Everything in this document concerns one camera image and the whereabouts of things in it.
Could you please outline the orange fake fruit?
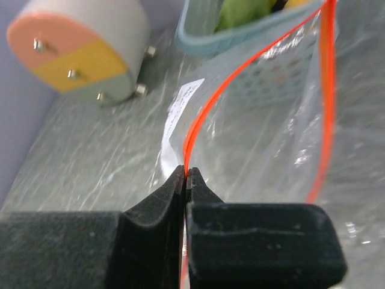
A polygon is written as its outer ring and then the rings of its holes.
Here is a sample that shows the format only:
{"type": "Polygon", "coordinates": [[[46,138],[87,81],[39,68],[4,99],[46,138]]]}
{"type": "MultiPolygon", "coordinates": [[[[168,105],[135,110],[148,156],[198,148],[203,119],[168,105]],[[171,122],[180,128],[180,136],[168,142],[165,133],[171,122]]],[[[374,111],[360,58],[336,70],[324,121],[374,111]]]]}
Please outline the orange fake fruit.
{"type": "Polygon", "coordinates": [[[303,5],[306,5],[309,0],[287,0],[284,6],[284,9],[299,8],[303,5]]]}

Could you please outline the zip bag with fruit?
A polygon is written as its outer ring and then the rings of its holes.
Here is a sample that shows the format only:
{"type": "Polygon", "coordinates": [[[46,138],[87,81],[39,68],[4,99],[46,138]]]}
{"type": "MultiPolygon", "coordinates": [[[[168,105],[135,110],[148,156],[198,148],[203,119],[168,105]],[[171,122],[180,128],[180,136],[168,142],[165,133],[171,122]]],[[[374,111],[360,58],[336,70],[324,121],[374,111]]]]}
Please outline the zip bag with fruit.
{"type": "Polygon", "coordinates": [[[226,202],[312,202],[331,217],[348,274],[342,288],[384,287],[384,2],[337,1],[334,99],[322,88],[320,2],[206,61],[183,81],[164,128],[160,168],[190,166],[226,202]]]}

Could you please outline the light blue plastic basket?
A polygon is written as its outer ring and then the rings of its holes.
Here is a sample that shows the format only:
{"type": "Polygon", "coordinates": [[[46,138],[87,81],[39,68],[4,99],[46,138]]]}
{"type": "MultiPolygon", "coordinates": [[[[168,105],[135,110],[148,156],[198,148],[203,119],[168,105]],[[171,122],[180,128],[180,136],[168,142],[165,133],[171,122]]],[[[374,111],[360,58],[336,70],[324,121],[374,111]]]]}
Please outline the light blue plastic basket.
{"type": "Polygon", "coordinates": [[[220,56],[219,72],[242,64],[270,46],[226,88],[225,93],[244,105],[257,106],[289,101],[303,94],[318,40],[322,1],[309,1],[275,12],[257,22],[215,33],[221,1],[186,1],[175,33],[184,53],[220,56]]]}

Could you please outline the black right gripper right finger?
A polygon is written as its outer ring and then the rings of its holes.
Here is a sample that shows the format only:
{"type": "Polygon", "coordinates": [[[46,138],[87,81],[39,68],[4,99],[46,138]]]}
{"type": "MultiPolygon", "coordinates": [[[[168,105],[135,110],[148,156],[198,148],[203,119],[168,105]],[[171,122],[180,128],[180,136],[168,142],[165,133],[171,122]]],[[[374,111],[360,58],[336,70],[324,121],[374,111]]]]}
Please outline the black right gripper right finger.
{"type": "Polygon", "coordinates": [[[319,206],[232,204],[188,172],[186,237],[191,288],[331,288],[348,264],[319,206]]]}

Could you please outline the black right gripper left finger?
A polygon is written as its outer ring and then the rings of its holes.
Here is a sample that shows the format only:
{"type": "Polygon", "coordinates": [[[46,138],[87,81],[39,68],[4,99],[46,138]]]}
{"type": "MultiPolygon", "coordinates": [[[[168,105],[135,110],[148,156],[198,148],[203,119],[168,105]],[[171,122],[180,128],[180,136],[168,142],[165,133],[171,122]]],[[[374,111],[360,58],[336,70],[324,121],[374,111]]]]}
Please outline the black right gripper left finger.
{"type": "Polygon", "coordinates": [[[185,171],[126,211],[1,214],[2,288],[179,288],[185,171]]]}

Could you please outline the green fake leafy vegetable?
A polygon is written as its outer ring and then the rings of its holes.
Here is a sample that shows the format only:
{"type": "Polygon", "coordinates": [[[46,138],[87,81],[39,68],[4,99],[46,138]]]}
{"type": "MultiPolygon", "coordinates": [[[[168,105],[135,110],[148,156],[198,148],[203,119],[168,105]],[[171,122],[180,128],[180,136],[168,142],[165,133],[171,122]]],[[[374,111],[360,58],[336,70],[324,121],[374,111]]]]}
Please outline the green fake leafy vegetable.
{"type": "Polygon", "coordinates": [[[225,0],[219,12],[214,32],[236,28],[271,13],[276,1],[270,0],[225,0]]]}

